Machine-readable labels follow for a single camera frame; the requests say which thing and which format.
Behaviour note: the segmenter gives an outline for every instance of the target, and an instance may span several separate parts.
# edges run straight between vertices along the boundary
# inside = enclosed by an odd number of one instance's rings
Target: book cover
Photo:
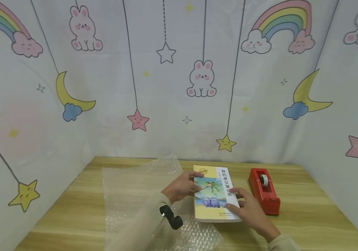
[[[226,167],[194,166],[194,171],[204,177],[194,177],[194,183],[201,187],[195,193],[195,219],[201,222],[240,222],[236,215],[225,208],[226,203],[239,207],[236,195],[229,193],[233,187]]]

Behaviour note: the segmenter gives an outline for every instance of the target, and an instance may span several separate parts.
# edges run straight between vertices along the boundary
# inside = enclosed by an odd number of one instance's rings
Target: plastic bubble wrap sheet
[[[131,221],[138,210],[156,192],[160,192],[182,173],[176,156],[171,154],[145,165],[132,168],[103,168],[103,187],[106,210],[105,246]],[[194,198],[188,196],[171,206],[183,219],[183,226],[173,230],[164,220],[153,234],[147,250],[202,251],[211,250],[221,240],[221,234],[210,223],[194,219]]]

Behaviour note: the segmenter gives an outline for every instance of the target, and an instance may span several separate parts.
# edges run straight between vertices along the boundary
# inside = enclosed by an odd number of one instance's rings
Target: palm tree illustration
[[[202,188],[201,190],[205,189],[205,188],[211,188],[211,193],[214,192],[214,189],[219,192],[219,189],[218,189],[218,184],[215,183],[215,182],[205,182],[203,183],[203,185],[205,185],[204,188]]]

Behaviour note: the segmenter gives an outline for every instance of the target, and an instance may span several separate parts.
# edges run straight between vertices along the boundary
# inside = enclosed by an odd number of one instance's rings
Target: backdrop
[[[0,0],[0,250],[93,156],[171,152],[301,164],[358,228],[358,1]]]

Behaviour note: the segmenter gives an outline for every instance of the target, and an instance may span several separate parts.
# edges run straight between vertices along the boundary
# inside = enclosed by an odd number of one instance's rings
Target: tape roll
[[[260,181],[263,187],[268,187],[268,176],[265,174],[260,175]]]

